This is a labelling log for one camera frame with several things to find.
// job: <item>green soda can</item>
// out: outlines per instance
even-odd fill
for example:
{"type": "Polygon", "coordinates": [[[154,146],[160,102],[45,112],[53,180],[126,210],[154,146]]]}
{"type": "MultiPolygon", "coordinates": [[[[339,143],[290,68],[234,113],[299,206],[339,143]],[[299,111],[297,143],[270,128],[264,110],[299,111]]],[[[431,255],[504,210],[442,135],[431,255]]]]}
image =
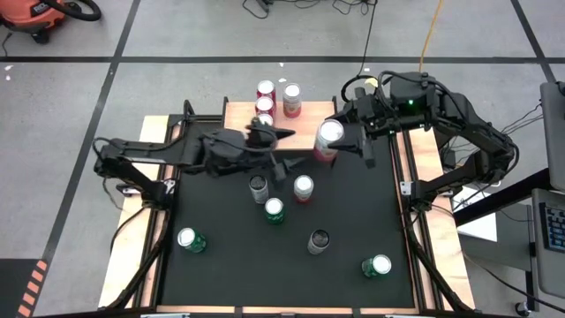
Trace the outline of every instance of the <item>green soda can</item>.
{"type": "Polygon", "coordinates": [[[191,228],[182,229],[177,236],[178,244],[193,253],[200,253],[206,248],[204,235],[191,228]]]}
{"type": "Polygon", "coordinates": [[[283,202],[271,198],[265,203],[265,217],[271,224],[280,224],[284,221],[284,205],[283,202]]]}
{"type": "Polygon", "coordinates": [[[392,263],[386,255],[377,255],[370,259],[366,259],[361,263],[361,269],[365,276],[371,278],[375,276],[383,276],[392,268],[392,263]]]}

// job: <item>vacuum hose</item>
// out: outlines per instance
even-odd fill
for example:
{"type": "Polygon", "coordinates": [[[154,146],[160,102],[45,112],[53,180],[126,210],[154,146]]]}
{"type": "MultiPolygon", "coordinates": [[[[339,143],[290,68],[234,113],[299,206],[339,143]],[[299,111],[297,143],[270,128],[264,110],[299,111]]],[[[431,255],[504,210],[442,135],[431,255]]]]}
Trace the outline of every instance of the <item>vacuum hose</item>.
{"type": "Polygon", "coordinates": [[[88,7],[90,7],[90,9],[92,9],[92,13],[90,14],[74,11],[68,6],[64,4],[60,4],[57,0],[40,0],[40,1],[50,6],[53,9],[68,15],[69,17],[83,21],[97,21],[102,16],[98,4],[96,4],[93,0],[79,0],[81,3],[86,4],[88,7]]]}

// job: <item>orange striped tape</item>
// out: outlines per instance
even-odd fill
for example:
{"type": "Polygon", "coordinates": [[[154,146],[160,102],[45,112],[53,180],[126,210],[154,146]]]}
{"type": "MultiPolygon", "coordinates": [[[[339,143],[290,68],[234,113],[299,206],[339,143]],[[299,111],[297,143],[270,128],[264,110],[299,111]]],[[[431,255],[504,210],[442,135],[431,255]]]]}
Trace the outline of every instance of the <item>orange striped tape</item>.
{"type": "Polygon", "coordinates": [[[27,288],[22,297],[21,304],[18,307],[19,317],[31,317],[34,313],[35,304],[39,298],[39,292],[46,274],[47,262],[37,261],[29,282],[27,282],[27,288]]]}

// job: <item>keyboard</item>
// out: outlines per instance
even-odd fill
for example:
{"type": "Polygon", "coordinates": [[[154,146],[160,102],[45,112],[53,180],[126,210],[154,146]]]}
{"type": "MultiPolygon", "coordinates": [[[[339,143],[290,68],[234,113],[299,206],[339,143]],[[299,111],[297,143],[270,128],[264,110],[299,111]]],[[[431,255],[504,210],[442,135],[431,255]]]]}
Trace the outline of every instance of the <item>keyboard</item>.
{"type": "Polygon", "coordinates": [[[555,252],[565,253],[565,210],[545,206],[543,219],[545,246],[555,252]]]}

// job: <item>gray floor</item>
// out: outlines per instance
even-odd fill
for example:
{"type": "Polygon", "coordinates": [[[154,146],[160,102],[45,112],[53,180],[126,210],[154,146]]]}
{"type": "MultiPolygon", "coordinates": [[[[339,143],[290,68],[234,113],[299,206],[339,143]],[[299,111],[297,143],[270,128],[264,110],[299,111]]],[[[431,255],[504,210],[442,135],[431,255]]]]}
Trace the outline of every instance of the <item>gray floor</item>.
{"type": "MultiPolygon", "coordinates": [[[[109,63],[81,57],[113,57],[132,4],[138,0],[97,0],[100,22],[66,21],[51,43],[35,44],[15,34],[6,48],[14,60],[0,62],[0,258],[40,258],[47,242],[95,107],[103,107],[96,135],[137,139],[145,115],[178,113],[189,98],[201,114],[219,114],[222,98],[250,101],[259,80],[296,81],[305,100],[339,95],[359,63],[224,63],[223,57],[360,57],[370,16],[359,8],[343,16],[331,1],[308,10],[276,3],[266,20],[251,17],[241,1],[140,0],[124,57],[218,57],[214,63],[120,63],[111,70],[108,99],[97,104],[109,63]],[[37,57],[31,62],[24,58],[37,57]],[[43,63],[39,57],[69,57],[43,63]],[[4,67],[11,65],[8,71],[4,67]]],[[[436,0],[380,0],[368,55],[417,57],[424,44],[436,0]]],[[[520,1],[547,57],[565,57],[561,0],[520,1]]],[[[254,1],[249,1],[257,9],[254,1]]],[[[0,30],[0,39],[6,35],[0,30]]],[[[427,52],[430,57],[535,57],[509,0],[451,0],[445,6],[427,52]]],[[[369,63],[370,73],[417,70],[417,64],[369,63]]],[[[477,113],[502,128],[539,102],[546,80],[539,64],[425,64],[425,70],[452,91],[462,92],[477,113]]],[[[552,64],[557,79],[565,65],[552,64]]],[[[508,186],[546,167],[541,121],[512,134],[521,148],[508,186]]],[[[35,314],[94,310],[109,259],[109,241],[118,211],[102,191],[87,158],[50,263],[35,314]]],[[[524,273],[484,263],[510,283],[524,288],[524,273]]],[[[523,298],[467,264],[477,308],[514,314],[523,298]]],[[[562,299],[544,299],[565,306],[562,299]]],[[[543,317],[557,317],[543,308],[543,317]]]]}

